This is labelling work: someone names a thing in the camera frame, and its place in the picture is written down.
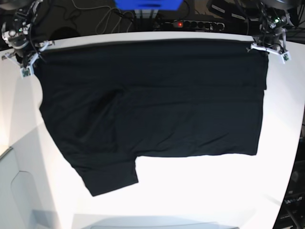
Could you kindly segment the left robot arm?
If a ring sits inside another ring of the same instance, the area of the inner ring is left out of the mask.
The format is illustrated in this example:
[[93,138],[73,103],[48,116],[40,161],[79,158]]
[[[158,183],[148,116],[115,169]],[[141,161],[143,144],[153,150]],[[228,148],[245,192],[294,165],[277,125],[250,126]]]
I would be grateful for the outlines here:
[[273,54],[285,64],[291,60],[290,52],[286,49],[286,28],[293,26],[289,9],[298,6],[298,0],[261,0],[260,35],[253,36],[254,42],[247,49],[262,51],[266,55]]

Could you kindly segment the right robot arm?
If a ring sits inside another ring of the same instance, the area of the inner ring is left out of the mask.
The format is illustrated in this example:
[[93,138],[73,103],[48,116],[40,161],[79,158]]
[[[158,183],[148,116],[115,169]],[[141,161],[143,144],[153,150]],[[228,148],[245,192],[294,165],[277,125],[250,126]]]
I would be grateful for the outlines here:
[[0,9],[14,11],[11,22],[4,22],[1,27],[3,41],[13,49],[5,53],[2,60],[8,59],[19,66],[21,77],[34,75],[34,64],[38,59],[44,60],[42,52],[53,45],[52,41],[35,42],[32,37],[34,29],[40,25],[49,14],[54,1],[49,0],[49,8],[43,18],[36,22],[42,0],[2,0]]

